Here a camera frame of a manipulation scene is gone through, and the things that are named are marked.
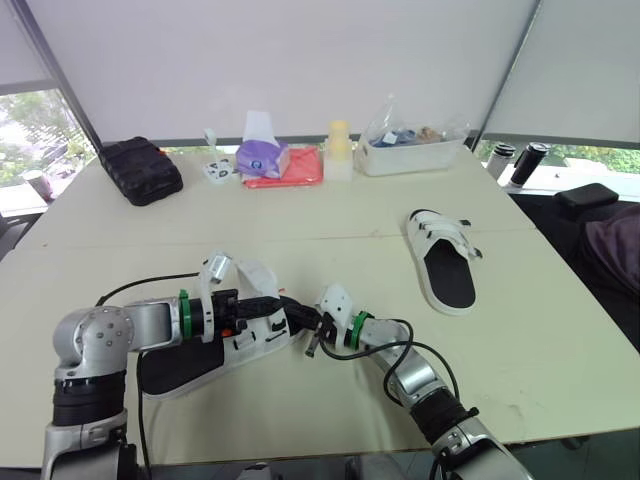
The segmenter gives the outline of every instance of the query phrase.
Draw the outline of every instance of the small white box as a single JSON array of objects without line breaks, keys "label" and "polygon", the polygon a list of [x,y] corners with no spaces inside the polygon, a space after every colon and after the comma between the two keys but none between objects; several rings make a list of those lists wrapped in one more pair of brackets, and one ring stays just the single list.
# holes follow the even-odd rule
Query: small white box
[{"label": "small white box", "polygon": [[380,148],[361,137],[356,148],[356,165],[374,177],[449,168],[463,141],[464,137],[460,137],[446,142]]}]

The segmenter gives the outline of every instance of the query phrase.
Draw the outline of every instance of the white roller shade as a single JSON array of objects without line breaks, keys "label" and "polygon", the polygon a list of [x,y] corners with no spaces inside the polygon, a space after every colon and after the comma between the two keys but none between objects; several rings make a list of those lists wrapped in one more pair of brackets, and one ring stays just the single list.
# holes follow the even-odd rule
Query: white roller shade
[{"label": "white roller shade", "polygon": [[545,1],[488,133],[640,142],[640,1]]},{"label": "white roller shade", "polygon": [[11,8],[0,0],[0,90],[5,90],[2,86],[48,78]]},{"label": "white roller shade", "polygon": [[29,0],[103,141],[361,131],[389,92],[408,120],[478,127],[532,0]]}]

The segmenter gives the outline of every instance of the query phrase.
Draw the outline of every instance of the purple cloth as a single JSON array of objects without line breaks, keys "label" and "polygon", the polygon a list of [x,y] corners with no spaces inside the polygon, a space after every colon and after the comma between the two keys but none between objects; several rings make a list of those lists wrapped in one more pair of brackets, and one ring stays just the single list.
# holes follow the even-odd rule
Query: purple cloth
[{"label": "purple cloth", "polygon": [[280,178],[287,166],[281,165],[281,157],[288,147],[283,142],[277,147],[261,140],[242,142],[236,152],[238,171],[254,177]]},{"label": "purple cloth", "polygon": [[587,222],[585,233],[600,262],[640,294],[640,205],[625,208],[604,222]]}]

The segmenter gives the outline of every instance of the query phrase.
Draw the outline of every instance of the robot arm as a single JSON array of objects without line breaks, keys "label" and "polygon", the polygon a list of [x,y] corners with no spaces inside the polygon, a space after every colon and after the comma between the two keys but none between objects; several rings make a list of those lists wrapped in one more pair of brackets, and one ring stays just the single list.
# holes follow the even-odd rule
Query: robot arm
[{"label": "robot arm", "polygon": [[[353,303],[339,285],[329,286],[317,301],[323,314],[307,354],[322,339],[354,349],[408,342],[409,332],[394,320],[353,315]],[[406,349],[406,343],[373,353],[386,373]],[[393,370],[390,390],[431,444],[433,455],[454,478],[464,480],[532,480],[533,477],[478,420],[478,410],[465,410],[431,364],[411,347]]]},{"label": "robot arm", "polygon": [[[311,356],[320,342],[353,349],[400,342],[372,355],[388,372],[406,349],[407,330],[395,321],[353,316],[353,303],[338,285],[327,288],[315,309],[290,299],[283,302],[277,290],[269,294],[268,288],[256,289],[265,292],[264,297],[240,301],[237,291],[235,300],[233,291],[211,295],[210,283],[222,279],[229,261],[224,254],[205,261],[199,300],[181,295],[122,308],[99,306],[62,320],[54,333],[60,364],[55,371],[53,421],[45,435],[43,480],[137,478],[136,449],[126,440],[128,352],[174,347],[193,337],[210,341],[222,330],[239,335],[248,319],[269,317],[282,308],[301,328],[316,329],[307,350]],[[269,284],[260,272],[253,277],[254,283],[261,279]],[[389,387],[448,471],[465,480],[532,478],[475,418],[477,410],[466,411],[413,347],[393,369]]]},{"label": "robot arm", "polygon": [[[53,420],[45,432],[43,480],[136,478],[136,449],[126,441],[127,354],[175,347],[189,338],[210,342],[223,330],[237,334],[247,320],[282,308],[277,295],[238,301],[237,290],[211,294],[210,285],[220,283],[230,263],[220,252],[204,262],[201,299],[181,295],[126,307],[97,306],[58,324],[53,343],[60,363]],[[254,270],[247,281],[264,280],[265,274]]]}]

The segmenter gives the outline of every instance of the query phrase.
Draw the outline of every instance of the cup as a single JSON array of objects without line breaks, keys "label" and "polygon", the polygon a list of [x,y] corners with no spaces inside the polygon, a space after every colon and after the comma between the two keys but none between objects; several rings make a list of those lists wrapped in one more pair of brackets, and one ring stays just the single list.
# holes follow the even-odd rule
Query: cup
[{"label": "cup", "polygon": [[53,200],[53,190],[51,184],[42,170],[29,170],[22,174],[22,178],[29,182],[29,185],[38,192],[45,202]]}]

